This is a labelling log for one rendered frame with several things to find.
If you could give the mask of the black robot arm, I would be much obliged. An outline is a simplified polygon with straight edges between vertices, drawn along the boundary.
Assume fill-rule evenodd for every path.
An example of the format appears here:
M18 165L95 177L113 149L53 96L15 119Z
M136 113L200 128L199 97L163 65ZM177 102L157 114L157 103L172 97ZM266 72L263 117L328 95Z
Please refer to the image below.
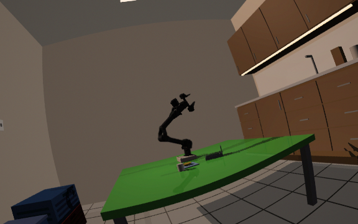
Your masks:
M173 121L173 119L175 119L179 115L182 115L181 112L184 110L184 107L181 105L181 103L183 103L183 101L181 103L179 103L178 100L176 98L174 98L170 103L173 106L172 112L170 113L169 117L165 120L165 122L159 127L158 140L160 142L173 142L176 144L181 144L182 145L181 148L184 149L184 152L185 152L184 156L190 156L190 155L192 155L191 148L193 145L193 143L190 139L179 140L179 139L173 139L173 138L170 138L169 136L167 136L166 127ZM163 133L163 135L162 135L162 133Z

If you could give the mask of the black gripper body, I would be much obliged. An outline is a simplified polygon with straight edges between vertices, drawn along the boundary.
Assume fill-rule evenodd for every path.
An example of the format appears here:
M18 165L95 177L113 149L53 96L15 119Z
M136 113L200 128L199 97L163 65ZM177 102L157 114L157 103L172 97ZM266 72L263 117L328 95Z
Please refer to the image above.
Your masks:
M180 94L179 97L184 100L184 102L181 103L181 105L184 107L184 109L185 109L186 107L188 107L188 111L189 111L189 112L195 110L195 109L194 109L192 106L190 106L190 105L188 104L188 102L186 101L186 99L185 99L186 95L185 95L184 93Z

